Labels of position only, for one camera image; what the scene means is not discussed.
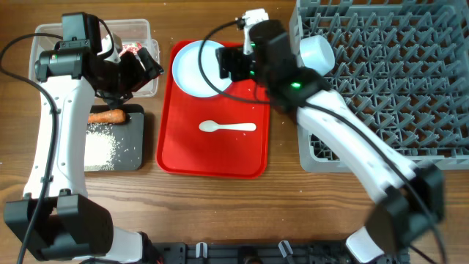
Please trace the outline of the red snack wrapper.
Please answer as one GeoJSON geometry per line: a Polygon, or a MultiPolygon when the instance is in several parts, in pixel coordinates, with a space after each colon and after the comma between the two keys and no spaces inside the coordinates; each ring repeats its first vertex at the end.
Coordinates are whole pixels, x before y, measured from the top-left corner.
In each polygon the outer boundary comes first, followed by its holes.
{"type": "Polygon", "coordinates": [[[136,43],[129,43],[129,44],[124,44],[122,46],[122,50],[119,52],[119,55],[122,56],[126,52],[131,52],[134,55],[138,54],[138,51],[143,47],[143,45],[139,42],[136,43]]]}

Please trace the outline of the orange carrot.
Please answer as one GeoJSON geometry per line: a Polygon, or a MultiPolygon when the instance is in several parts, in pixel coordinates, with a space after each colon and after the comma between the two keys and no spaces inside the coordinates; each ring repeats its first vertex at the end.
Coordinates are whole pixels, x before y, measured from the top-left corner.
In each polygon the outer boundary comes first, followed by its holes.
{"type": "Polygon", "coordinates": [[[100,113],[90,114],[88,123],[111,123],[119,124],[126,120],[126,113],[121,109],[108,110],[100,113]]]}

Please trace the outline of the large light blue plate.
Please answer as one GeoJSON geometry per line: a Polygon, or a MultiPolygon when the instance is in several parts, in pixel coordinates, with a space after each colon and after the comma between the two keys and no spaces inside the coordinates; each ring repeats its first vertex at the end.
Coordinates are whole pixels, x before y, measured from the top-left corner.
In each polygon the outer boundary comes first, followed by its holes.
{"type": "MultiPolygon", "coordinates": [[[[207,84],[200,73],[198,55],[201,44],[202,41],[198,40],[184,45],[174,58],[171,73],[177,86],[186,94],[196,98],[210,98],[218,93],[207,84]]],[[[223,48],[223,45],[212,40],[204,44],[202,67],[210,82],[224,92],[232,84],[232,80],[220,78],[219,63],[215,55],[218,48],[223,48]]]]}

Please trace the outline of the white rice grains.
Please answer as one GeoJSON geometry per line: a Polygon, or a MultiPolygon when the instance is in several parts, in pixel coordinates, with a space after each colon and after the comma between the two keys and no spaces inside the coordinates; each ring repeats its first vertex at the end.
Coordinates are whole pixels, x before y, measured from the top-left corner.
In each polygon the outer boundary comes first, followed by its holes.
{"type": "Polygon", "coordinates": [[[116,125],[88,124],[84,156],[85,171],[121,169],[124,166],[125,155],[130,155],[135,149],[130,146],[130,140],[118,131],[116,125]]]}

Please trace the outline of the white plastic spoon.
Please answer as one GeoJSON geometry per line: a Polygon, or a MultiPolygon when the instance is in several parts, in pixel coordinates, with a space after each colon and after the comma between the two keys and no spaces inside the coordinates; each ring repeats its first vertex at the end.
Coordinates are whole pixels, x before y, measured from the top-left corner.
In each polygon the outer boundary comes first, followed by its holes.
{"type": "Polygon", "coordinates": [[[255,131],[256,125],[254,123],[218,124],[213,120],[205,120],[199,124],[199,130],[208,133],[217,130],[255,131]]]}

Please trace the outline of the light blue bowl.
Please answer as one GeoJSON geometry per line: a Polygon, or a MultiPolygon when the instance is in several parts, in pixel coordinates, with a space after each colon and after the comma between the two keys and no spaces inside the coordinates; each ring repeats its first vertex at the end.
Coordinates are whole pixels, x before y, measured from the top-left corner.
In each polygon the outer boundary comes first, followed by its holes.
{"type": "Polygon", "coordinates": [[[335,67],[336,58],[330,43],[321,35],[300,41],[300,57],[303,64],[325,76],[335,67]]]}

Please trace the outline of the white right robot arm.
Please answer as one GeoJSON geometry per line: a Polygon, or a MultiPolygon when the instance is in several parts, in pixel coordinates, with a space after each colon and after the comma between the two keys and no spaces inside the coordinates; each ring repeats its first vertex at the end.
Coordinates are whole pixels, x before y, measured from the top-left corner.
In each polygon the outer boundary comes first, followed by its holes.
{"type": "Polygon", "coordinates": [[[293,116],[324,142],[358,178],[375,207],[346,239],[350,254],[369,263],[409,249],[432,232],[441,260],[448,256],[438,224],[445,215],[445,179],[434,164],[419,166],[395,151],[353,114],[316,70],[300,67],[282,23],[268,18],[234,20],[245,41],[216,52],[220,75],[252,80],[266,90],[264,104],[293,116]]]}

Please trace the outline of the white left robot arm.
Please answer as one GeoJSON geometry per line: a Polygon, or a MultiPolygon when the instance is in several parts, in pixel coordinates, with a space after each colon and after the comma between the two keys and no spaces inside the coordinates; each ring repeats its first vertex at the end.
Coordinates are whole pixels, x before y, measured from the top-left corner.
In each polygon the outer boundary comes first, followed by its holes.
{"type": "Polygon", "coordinates": [[[95,15],[65,14],[62,35],[35,62],[30,84],[42,105],[34,166],[22,198],[4,207],[4,222],[21,241],[19,260],[31,254],[41,262],[164,261],[147,234],[114,226],[86,190],[86,129],[95,99],[115,109],[163,72],[145,48],[104,50],[105,27],[95,15]]]}

